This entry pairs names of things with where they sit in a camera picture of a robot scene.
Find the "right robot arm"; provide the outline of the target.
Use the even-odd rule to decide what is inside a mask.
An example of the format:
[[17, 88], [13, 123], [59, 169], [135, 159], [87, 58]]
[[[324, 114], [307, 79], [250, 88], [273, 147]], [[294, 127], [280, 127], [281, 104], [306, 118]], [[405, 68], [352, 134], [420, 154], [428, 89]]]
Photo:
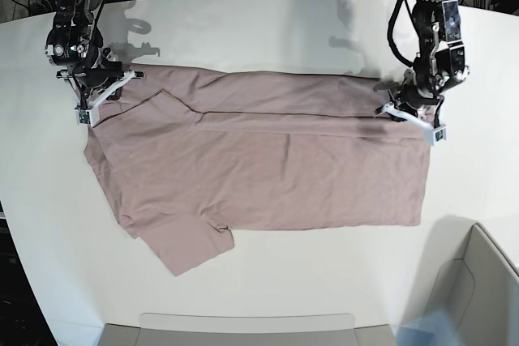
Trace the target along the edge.
[[102, 93], [123, 77], [122, 63], [105, 46], [98, 28], [106, 0], [53, 0], [53, 25], [45, 43], [45, 54], [61, 67], [57, 77], [76, 90], [79, 106], [88, 107], [92, 95]]

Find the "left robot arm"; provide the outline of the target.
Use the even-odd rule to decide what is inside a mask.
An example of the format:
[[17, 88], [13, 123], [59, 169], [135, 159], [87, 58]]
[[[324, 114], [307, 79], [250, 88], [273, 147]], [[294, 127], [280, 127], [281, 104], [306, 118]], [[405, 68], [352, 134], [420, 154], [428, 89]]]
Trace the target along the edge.
[[440, 126], [440, 108], [444, 93], [469, 75], [465, 63], [465, 46], [461, 37], [461, 17], [458, 0], [416, 0], [407, 8], [418, 38], [418, 53], [413, 61], [405, 58], [393, 39], [400, 9], [409, 4], [397, 0], [390, 17], [387, 39], [395, 57], [406, 65], [412, 75], [392, 97], [396, 108], [413, 115], [432, 109], [432, 125]]

